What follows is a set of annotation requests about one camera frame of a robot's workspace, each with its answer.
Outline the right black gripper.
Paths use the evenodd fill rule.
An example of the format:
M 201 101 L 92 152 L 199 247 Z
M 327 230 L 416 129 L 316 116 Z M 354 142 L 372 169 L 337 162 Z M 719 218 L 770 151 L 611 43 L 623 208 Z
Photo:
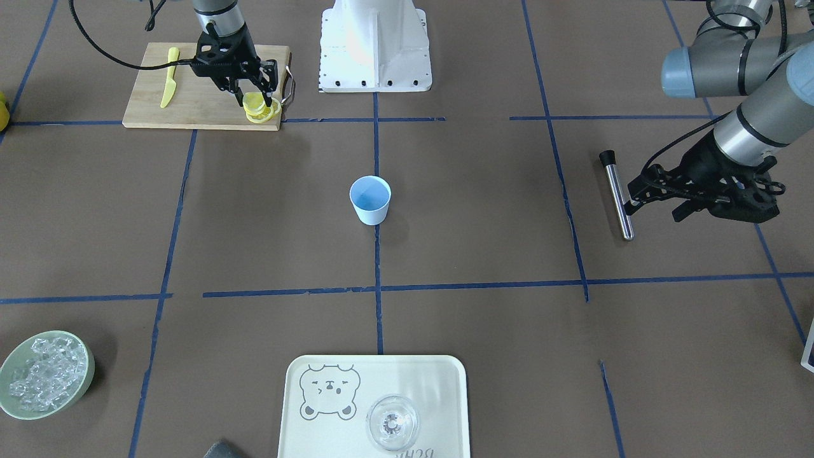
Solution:
M 244 106 L 241 81 L 252 82 L 261 91 L 267 107 L 272 105 L 273 93 L 279 85 L 277 61 L 259 59 L 247 24 L 232 34 L 219 32 L 215 24 L 206 24 L 191 67 L 196 76 L 206 76 L 216 86 L 224 87 L 240 107 Z

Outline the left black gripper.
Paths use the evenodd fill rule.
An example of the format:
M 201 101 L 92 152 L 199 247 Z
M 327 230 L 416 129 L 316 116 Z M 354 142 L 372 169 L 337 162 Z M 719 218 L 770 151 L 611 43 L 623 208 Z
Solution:
M 631 216 L 654 201 L 683 199 L 672 211 L 675 223 L 703 210 L 716 218 L 764 223 L 781 212 L 776 198 L 785 192 L 785 185 L 769 174 L 776 163 L 769 155 L 756 166 L 739 164 L 720 150 L 714 138 L 704 137 L 677 168 L 668 172 L 654 164 L 631 180 L 623 214 Z

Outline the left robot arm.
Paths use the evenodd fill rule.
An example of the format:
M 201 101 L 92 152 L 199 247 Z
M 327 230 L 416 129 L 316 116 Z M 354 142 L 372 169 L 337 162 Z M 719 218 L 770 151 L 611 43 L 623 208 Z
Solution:
M 782 183 L 771 179 L 776 154 L 813 125 L 812 32 L 788 34 L 779 2 L 781 35 L 761 38 L 770 1 L 706 2 L 708 17 L 694 43 L 672 50 L 661 70 L 663 92 L 675 98 L 741 96 L 729 113 L 701 128 L 703 138 L 666 170 L 649 159 L 628 183 L 627 218 L 654 201 L 681 199 L 672 212 L 763 223 L 779 215 Z

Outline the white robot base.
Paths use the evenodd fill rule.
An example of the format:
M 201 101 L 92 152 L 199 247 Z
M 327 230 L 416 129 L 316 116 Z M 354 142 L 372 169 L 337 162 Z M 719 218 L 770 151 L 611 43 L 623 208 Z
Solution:
M 413 1 L 336 1 L 321 26 L 320 92 L 431 89 L 427 15 Z

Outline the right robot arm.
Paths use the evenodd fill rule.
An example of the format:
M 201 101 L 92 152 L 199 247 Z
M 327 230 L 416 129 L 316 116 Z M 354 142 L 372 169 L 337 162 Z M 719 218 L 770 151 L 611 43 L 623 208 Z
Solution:
M 193 6 L 202 28 L 191 64 L 193 73 L 234 95 L 240 106 L 244 94 L 239 81 L 250 81 L 270 107 L 279 84 L 277 61 L 261 60 L 257 55 L 238 1 L 194 1 Z

